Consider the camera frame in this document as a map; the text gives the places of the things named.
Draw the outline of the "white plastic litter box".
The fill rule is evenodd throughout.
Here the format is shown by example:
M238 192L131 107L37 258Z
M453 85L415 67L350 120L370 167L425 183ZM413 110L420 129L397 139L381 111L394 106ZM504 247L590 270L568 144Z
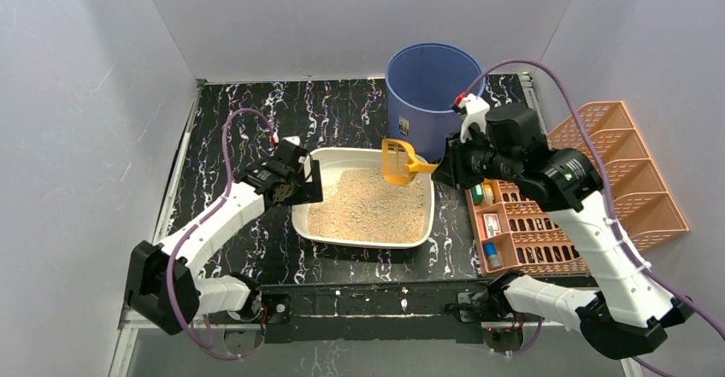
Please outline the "white plastic litter box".
M435 190L427 174L405 186L386 182L380 150L323 147L323 201L294 206L292 225L309 240L360 248L411 249L433 229Z

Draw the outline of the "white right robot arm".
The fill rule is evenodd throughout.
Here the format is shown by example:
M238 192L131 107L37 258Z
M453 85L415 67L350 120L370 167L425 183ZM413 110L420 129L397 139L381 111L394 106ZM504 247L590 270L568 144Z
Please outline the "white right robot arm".
M596 280L582 291L509 270L486 289L478 306L499 316L524 313L578 331L599 354L620 360L653 352L667 329L693 315L691 304L659 285L615 218L608 186L590 159L573 148L553 149L533 109L491 108L475 95L459 97L459 132L445 141L434 181L469 189L502 180L537 203L573 242Z

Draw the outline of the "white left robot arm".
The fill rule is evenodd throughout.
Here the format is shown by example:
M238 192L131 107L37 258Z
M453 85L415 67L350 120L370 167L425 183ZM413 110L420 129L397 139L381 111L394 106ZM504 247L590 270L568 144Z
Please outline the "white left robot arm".
M284 138L274 154L241 168L199 216L162 239L134 247L125 303L169 335L201 315L261 311L258 284L242 274L200 278L207 261L244 226L269 209L320 203L321 164L297 138Z

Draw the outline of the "yellow slotted litter scoop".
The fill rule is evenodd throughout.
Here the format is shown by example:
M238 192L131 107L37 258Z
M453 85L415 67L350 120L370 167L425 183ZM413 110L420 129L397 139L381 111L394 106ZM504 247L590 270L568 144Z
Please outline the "yellow slotted litter scoop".
M432 174L438 167L420 158L410 143L400 139L383 139L381 155L383 177L395 186L406 186L418 174Z

